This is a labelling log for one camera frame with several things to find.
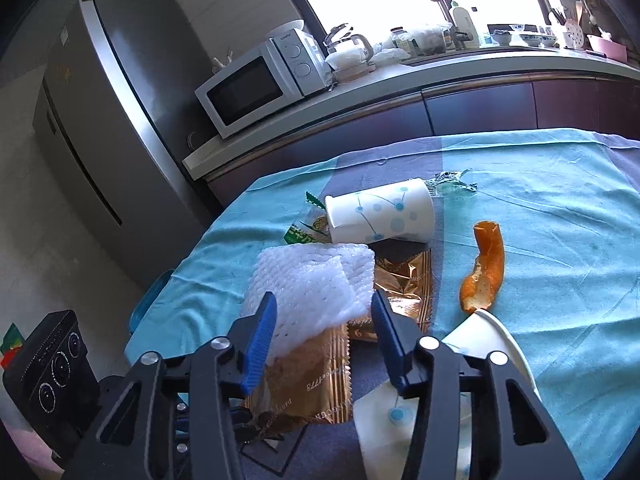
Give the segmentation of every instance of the blue tablecloth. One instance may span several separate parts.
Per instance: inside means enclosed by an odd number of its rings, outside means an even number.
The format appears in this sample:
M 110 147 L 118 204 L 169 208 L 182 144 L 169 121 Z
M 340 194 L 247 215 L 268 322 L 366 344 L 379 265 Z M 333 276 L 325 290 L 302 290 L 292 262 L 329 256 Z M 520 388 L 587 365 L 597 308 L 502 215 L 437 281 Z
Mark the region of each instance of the blue tablecloth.
M 191 352 L 226 333 L 256 256 L 284 243 L 308 209 L 306 191 L 335 196 L 466 168 L 478 192 L 435 201 L 431 331 L 442 337 L 465 318 L 458 287 L 478 252 L 472 227 L 499 222 L 506 273 L 492 312 L 522 347 L 584 477 L 600 480 L 640 423 L 640 143 L 621 137 L 570 129 L 427 137 L 261 178 L 175 271 L 132 336 L 129 361 L 151 349 Z

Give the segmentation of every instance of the bottle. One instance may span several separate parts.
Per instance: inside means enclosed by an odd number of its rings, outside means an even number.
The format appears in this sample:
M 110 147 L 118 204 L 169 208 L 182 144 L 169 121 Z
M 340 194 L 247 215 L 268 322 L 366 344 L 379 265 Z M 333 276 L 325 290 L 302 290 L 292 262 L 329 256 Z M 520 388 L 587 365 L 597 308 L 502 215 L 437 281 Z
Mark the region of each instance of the bottle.
M 464 7 L 460 7 L 457 2 L 451 2 L 451 8 L 449 9 L 453 23 L 456 25 L 460 32 L 464 32 L 471 38 L 469 41 L 465 41 L 467 48 L 479 48 L 480 40 L 478 38 L 478 32 L 474 27 L 474 22 L 471 19 L 471 14 Z
M 391 29 L 391 41 L 393 41 L 396 48 L 401 48 L 409 56 L 415 57 L 417 54 L 412 49 L 412 44 L 409 42 L 409 33 L 402 27 L 394 27 Z

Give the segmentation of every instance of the countertop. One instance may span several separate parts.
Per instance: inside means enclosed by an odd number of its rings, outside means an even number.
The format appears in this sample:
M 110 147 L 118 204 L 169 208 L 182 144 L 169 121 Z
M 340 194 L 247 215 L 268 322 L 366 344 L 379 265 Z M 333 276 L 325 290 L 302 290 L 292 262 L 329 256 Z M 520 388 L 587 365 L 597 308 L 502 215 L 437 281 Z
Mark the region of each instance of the countertop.
M 216 136 L 182 163 L 195 180 L 270 140 L 347 110 L 454 80 L 540 71 L 588 72 L 640 81 L 640 70 L 634 67 L 567 49 L 479 52 L 420 66 L 387 66 L 292 105 L 227 139 Z

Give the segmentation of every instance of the orange peel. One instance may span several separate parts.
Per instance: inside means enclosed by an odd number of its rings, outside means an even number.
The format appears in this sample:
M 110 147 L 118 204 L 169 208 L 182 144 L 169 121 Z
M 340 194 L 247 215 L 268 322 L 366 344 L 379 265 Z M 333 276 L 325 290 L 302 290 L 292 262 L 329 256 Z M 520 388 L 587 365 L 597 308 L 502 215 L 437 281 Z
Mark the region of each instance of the orange peel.
M 460 285 L 460 307 L 468 314 L 478 308 L 488 310 L 504 278 L 504 244 L 500 226 L 488 220 L 474 225 L 480 253 L 474 270 Z

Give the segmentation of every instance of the white bottle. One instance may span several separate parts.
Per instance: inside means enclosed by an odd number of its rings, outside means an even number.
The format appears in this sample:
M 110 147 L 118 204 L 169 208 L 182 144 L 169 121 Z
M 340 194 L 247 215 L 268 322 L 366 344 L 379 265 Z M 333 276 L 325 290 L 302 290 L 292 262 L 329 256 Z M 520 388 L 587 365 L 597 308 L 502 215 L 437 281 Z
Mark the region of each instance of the white bottle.
M 464 7 L 460 7 L 456 2 L 451 2 L 451 8 L 449 9 L 453 23 L 456 25 L 460 32 L 466 33 L 471 40 L 465 41 L 467 48 L 480 48 L 480 39 L 478 38 L 478 32 L 474 27 L 474 22 L 471 19 L 471 14 Z

